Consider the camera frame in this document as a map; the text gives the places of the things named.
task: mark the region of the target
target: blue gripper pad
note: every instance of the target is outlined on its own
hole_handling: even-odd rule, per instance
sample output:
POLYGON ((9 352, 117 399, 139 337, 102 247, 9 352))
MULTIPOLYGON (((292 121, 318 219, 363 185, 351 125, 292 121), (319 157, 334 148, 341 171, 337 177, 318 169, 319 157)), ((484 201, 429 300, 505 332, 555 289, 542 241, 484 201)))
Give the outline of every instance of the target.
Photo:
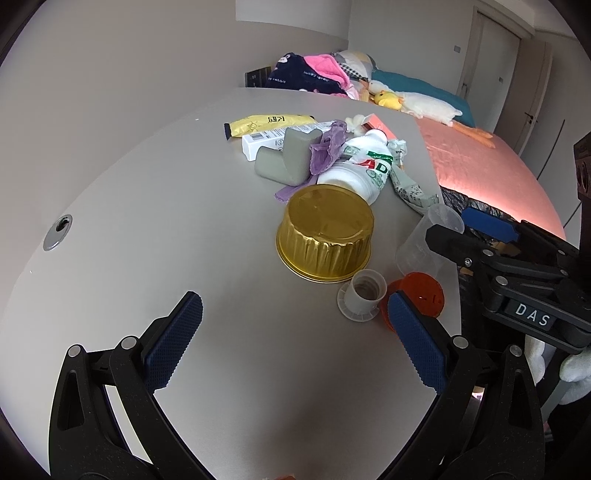
POLYGON ((485 233, 506 244, 519 240, 519 235, 509 222, 481 212, 472 207, 468 207, 462 212, 464 225, 485 233))
POLYGON ((390 295, 388 317, 418 376, 440 395, 447 385, 445 356, 400 293, 390 295))
POLYGON ((203 303, 201 297, 190 292, 167 318, 168 325, 144 358, 144 385, 146 390, 164 388, 172 377, 191 338, 201 324, 203 303))

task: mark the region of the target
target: gold foil cup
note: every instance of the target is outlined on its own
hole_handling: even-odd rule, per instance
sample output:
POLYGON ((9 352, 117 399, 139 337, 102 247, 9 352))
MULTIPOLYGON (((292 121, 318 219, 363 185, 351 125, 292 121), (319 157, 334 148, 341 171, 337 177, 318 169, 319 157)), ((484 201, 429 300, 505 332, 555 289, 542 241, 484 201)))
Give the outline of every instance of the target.
POLYGON ((374 214, 359 195, 336 185, 312 185, 287 204, 277 252, 298 275, 337 283, 367 265, 373 231, 374 214))

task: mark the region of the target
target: teal pillow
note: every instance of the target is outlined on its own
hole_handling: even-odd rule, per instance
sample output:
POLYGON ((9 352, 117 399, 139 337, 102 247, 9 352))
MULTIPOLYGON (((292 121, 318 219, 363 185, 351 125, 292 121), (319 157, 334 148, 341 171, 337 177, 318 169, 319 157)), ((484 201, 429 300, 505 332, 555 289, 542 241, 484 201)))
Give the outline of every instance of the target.
POLYGON ((371 74, 371 78, 372 80, 379 80, 380 82, 388 85, 388 87, 394 90, 394 92, 422 93, 423 95, 429 95, 429 97, 443 100, 444 102, 449 103, 452 107, 462 111, 463 115, 456 117, 454 120, 457 120, 467 127, 476 126, 476 122, 474 121, 474 117, 472 116, 468 102, 457 95, 446 92, 441 88, 434 87, 430 83, 419 79, 405 77, 399 73, 374 70, 374 72, 371 74))

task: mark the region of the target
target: purple plastic wrapper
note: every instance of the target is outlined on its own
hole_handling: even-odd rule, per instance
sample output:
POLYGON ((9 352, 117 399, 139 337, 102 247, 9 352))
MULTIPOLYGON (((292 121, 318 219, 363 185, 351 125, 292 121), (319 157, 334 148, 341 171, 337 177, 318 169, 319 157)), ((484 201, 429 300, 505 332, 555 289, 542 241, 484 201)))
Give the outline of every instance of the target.
POLYGON ((275 194, 275 198, 279 200, 281 203, 287 203, 289 202, 291 196, 295 192, 309 185, 316 185, 316 181, 318 181, 318 175, 312 175, 308 180, 298 185, 297 187, 283 187, 281 190, 279 190, 279 192, 275 194))
POLYGON ((342 120, 335 120, 330 130, 322 134, 320 143, 310 146, 312 160, 310 161, 310 172, 312 175, 319 175, 328 170, 339 158, 339 151, 347 140, 347 123, 342 120))

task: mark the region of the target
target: white tabletop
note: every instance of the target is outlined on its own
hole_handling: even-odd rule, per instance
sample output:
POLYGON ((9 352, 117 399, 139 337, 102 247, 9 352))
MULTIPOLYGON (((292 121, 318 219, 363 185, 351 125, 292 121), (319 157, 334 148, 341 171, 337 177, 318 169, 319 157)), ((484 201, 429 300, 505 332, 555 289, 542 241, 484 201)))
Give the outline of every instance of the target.
MULTIPOLYGON (((73 216, 68 236, 50 252, 40 244, 0 323, 0 406, 43 466, 67 348, 113 348, 193 290, 203 322, 155 396, 207 469, 218 480, 378 477, 434 391, 379 317, 345 319, 340 285, 306 281, 284 266, 275 250, 284 205, 273 197, 282 185, 258 177, 240 140, 226 141, 223 130, 255 113, 328 121, 371 112, 407 140, 410 176, 439 193, 412 117, 327 95, 236 89, 140 143, 74 201, 65 212, 73 216)), ((419 215, 390 183, 372 208, 368 267, 392 281, 400 277, 396 248, 419 215)), ((454 266, 439 280, 440 320, 456 335, 454 266)), ((141 455, 117 399, 114 409, 141 455)))

